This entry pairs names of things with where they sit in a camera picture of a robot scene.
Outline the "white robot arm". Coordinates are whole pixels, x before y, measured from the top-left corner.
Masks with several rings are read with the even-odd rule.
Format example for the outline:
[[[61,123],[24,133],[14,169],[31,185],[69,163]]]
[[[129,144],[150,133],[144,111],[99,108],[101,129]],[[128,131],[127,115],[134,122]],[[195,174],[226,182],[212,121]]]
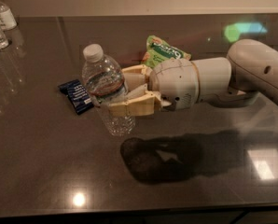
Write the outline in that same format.
[[[195,104],[235,108],[251,105],[261,93],[278,105],[278,51],[252,39],[231,45],[225,58],[166,60],[123,70],[131,92],[108,105],[117,117],[147,116]]]

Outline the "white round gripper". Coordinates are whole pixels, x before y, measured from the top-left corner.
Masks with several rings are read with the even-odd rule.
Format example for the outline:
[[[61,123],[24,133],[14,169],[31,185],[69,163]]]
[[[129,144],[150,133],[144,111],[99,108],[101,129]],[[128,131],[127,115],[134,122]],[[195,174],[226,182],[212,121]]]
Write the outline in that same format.
[[[195,65],[187,59],[166,60],[153,70],[144,65],[122,69],[129,92],[121,101],[112,101],[108,110],[115,117],[148,116],[155,111],[191,108],[199,97]]]

